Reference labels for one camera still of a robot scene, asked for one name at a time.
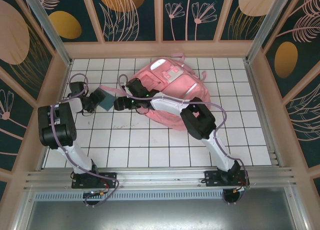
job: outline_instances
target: white tile floor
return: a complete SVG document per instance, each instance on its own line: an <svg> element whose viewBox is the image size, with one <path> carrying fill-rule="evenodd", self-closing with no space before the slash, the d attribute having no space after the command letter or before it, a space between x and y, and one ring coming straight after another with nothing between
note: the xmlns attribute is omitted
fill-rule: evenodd
<svg viewBox="0 0 320 230"><path fill-rule="evenodd" d="M89 90L99 84L116 87L119 74L131 77L156 58L75 59L71 75L84 73ZM234 157L248 166L271 165L254 98L241 58L186 58L185 63L201 76L209 89L211 102L227 112L219 130L222 142ZM67 87L65 97L70 92ZM223 115L211 109L217 125ZM202 142L186 131L176 131L149 120L135 111L109 111L101 107L91 116L74 116L77 142L98 167L201 167L215 166L215 160ZM46 154L44 168L70 167L55 150Z"/></svg>

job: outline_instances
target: purple cable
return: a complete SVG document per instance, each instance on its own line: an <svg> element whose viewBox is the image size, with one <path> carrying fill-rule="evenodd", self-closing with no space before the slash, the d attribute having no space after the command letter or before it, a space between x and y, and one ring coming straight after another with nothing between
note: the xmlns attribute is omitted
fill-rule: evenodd
<svg viewBox="0 0 320 230"><path fill-rule="evenodd" d="M80 93L78 93L78 94L76 94L76 95L74 95L74 96L72 96L72 97L70 97L70 98L68 98L68 99L62 100L60 103L64 103L64 102L67 102L67 101L70 100L70 99L77 98L77 97L81 96L81 95L88 89L88 78L87 78L86 75L84 75L84 74L82 74L82 73L77 73L77 74L73 75L73 76L70 78L70 80L69 80L69 84L71 83L71 80L72 80L75 76L78 76L78 75L84 76L85 88L84 88ZM85 173L87 173L87 174L90 174L90 175L92 175L92 176L94 176L94 177L97 177L97 178L115 181L115 183L116 183L113 191L112 191L110 194L108 194L108 196L107 196L105 199L99 201L97 204L95 204L95 205L89 205L89 204L87 203L87 199L89 198L89 196L87 196L87 197L84 199L84 204L85 204L87 207L88 207L88 206L90 206L90 207L92 207L92 208L98 207L99 205L101 205L101 204L103 204L105 201L107 201L107 200L114 194L114 192L118 189L120 183L119 183L119 181L118 181L116 178L107 177L107 176L101 176L101 175L95 174L95 173L93 173L93 172L90 172L90 171L82 168L81 166L77 165L77 164L70 158L70 156L69 156L69 154L68 154L68 151L62 146L62 144L61 144L61 142L59 141L58 136L57 136L56 127L55 127L55 124L54 124L54 122L55 122L55 119L54 119L54 110L55 110L55 105L56 105L56 104L52 105L51 108L50 108L51 128L52 128L52 133L53 133L54 139L55 139L55 141L56 141L56 144L64 151L64 153L65 153L65 155L66 155L66 158L70 161L71 164L73 164L74 166L76 166L76 167L77 167L78 169L80 169L81 171L83 171L83 172L85 172Z"/></svg>
<svg viewBox="0 0 320 230"><path fill-rule="evenodd" d="M167 99L167 100L171 100L171 101L174 101L176 103L180 103L180 104L184 104L184 103L187 103L187 102L184 102L183 100L177 100L175 98L172 98L172 97L168 97L168 96L156 96L156 97L135 97L135 96L132 96L130 94L128 94L121 86L121 83L120 83L120 78L121 77L125 77L126 78L126 82L128 82L128 77L127 75L125 74L121 74L119 77L118 77L118 85L120 87L120 89L123 91L123 93L125 95L127 95L129 98L131 99L135 99L135 100L153 100L153 99ZM215 129L214 133L213 133L213 136L215 138L215 142L217 144L217 146L219 147L219 149L221 150L221 152L229 159L231 160L235 160L235 161L239 161L241 164L242 164L242 167L243 167L243 170L244 170L244 174L245 174L245 183L248 185L248 173L247 173L247 170L246 170L246 167L245 167L245 164L244 162L240 159L240 158L235 158L235 157L232 157L232 156L229 156L225 150L221 147L221 145L219 144L218 142L218 139L217 139L217 131L225 124L225 122L227 121L227 113L226 111L219 105L217 104L214 104L212 102L203 102L203 101L195 101L195 102L192 102L192 104L204 104L204 105L211 105L211 106L214 106L218 109L220 109L222 112L223 112L223 121L222 123Z"/></svg>

